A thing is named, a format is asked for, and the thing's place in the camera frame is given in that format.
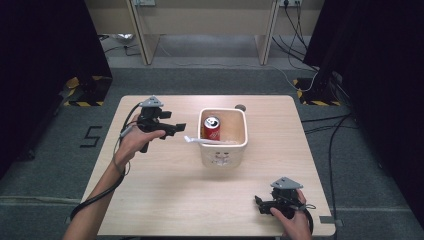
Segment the red soda can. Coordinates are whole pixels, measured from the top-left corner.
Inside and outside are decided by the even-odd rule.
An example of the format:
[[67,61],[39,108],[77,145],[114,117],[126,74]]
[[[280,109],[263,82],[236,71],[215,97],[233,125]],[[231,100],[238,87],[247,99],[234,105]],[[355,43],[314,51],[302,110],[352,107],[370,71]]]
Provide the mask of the red soda can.
[[203,137],[209,140],[220,139],[220,120],[216,116],[208,116],[203,121]]

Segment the white paper-wrapped straw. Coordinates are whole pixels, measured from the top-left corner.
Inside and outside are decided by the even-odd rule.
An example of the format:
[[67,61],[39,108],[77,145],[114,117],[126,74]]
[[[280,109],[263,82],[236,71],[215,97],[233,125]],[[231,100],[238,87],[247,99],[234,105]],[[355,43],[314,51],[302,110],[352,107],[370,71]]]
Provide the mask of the white paper-wrapped straw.
[[236,141],[219,141],[219,140],[210,140],[202,138],[193,138],[189,136],[184,136],[184,140],[187,143],[199,143],[199,144],[209,144],[209,145],[240,145]]

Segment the black curtain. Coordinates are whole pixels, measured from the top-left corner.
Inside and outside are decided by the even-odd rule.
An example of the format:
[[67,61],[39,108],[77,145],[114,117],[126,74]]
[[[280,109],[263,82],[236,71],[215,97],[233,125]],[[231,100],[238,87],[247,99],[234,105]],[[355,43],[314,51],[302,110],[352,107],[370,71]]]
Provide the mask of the black curtain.
[[324,0],[304,62],[342,76],[360,125],[424,229],[424,0]]
[[69,79],[109,74],[85,0],[0,0],[0,179]]

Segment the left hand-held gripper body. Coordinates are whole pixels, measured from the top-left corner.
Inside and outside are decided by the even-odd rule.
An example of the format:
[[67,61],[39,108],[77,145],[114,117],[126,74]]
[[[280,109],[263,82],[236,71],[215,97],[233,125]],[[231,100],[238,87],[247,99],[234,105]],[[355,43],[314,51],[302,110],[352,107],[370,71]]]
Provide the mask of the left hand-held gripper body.
[[164,112],[164,104],[156,97],[151,96],[139,103],[141,113],[137,118],[137,126],[145,133],[153,132],[159,129],[159,115]]

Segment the stand base with hazard tape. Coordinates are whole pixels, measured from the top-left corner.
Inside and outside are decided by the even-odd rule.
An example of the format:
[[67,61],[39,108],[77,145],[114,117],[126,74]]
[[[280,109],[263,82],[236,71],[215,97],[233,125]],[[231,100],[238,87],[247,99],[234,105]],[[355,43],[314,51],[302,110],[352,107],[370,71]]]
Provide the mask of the stand base with hazard tape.
[[68,95],[65,106],[91,107],[102,106],[111,86],[112,78],[93,76],[87,84],[82,84],[77,77],[71,78],[65,84]]
[[293,81],[297,97],[303,105],[340,106],[334,91],[329,85],[314,86],[313,78],[298,78]]

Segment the cream square bin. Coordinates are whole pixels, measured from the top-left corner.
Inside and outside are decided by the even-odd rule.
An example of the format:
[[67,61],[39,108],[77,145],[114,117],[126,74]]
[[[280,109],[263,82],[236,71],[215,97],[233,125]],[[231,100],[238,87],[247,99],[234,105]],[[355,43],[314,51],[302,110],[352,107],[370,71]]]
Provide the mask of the cream square bin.
[[200,111],[197,137],[203,137],[203,121],[208,116],[220,120],[219,141],[236,141],[240,145],[200,144],[201,159],[206,167],[231,169],[240,165],[248,144],[248,130],[245,113],[235,108],[204,108]]

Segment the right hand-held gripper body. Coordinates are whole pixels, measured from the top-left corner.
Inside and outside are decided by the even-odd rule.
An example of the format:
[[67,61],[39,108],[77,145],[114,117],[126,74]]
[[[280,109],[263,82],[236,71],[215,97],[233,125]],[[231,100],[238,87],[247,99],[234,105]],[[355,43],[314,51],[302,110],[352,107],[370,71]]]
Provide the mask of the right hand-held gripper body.
[[274,203],[268,205],[275,205],[286,218],[292,219],[295,211],[302,206],[297,190],[303,185],[288,177],[281,177],[274,181],[271,187]]

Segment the person's left hand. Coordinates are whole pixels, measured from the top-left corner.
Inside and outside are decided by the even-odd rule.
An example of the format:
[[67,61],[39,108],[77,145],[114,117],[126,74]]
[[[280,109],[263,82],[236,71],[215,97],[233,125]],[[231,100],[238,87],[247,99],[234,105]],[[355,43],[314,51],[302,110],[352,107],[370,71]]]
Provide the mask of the person's left hand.
[[113,155],[112,163],[117,171],[122,174],[125,171],[127,163],[150,141],[165,135],[164,130],[156,130],[145,133],[139,129],[136,115],[124,130],[124,136],[121,138],[119,148]]

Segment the crumpled silver foil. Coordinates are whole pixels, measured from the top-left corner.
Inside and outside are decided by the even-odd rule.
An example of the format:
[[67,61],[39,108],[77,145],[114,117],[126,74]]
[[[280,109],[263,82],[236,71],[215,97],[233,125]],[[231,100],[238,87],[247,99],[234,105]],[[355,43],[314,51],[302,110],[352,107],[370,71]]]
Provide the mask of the crumpled silver foil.
[[112,34],[111,37],[123,45],[128,45],[134,40],[133,34]]

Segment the person's right hand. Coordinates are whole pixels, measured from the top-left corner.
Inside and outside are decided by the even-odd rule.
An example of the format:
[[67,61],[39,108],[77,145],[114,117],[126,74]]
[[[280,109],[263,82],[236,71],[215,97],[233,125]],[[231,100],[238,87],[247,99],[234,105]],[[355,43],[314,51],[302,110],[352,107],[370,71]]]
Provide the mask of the person's right hand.
[[288,237],[290,240],[312,240],[309,221],[304,210],[296,210],[292,219],[286,218],[276,208],[271,208],[270,211],[281,222],[284,229],[283,237]]

